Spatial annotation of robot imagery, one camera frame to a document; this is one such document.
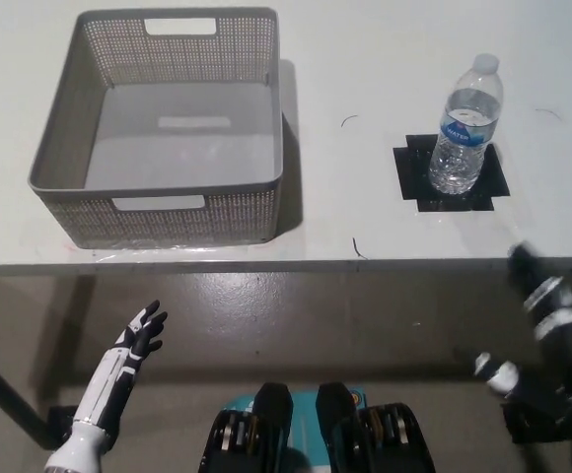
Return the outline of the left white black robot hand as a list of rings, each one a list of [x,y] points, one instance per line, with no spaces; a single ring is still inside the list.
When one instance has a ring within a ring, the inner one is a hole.
[[[159,336],[168,317],[154,300],[126,325],[98,364],[74,416],[108,436],[117,434],[120,419],[144,361],[160,350]]]

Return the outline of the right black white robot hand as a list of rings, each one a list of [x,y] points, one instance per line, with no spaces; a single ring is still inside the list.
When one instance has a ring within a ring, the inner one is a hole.
[[[508,276],[522,296],[542,359],[556,371],[558,386],[488,352],[472,356],[473,375],[505,399],[527,404],[558,418],[572,409],[572,288],[533,249],[520,243],[508,257]]]

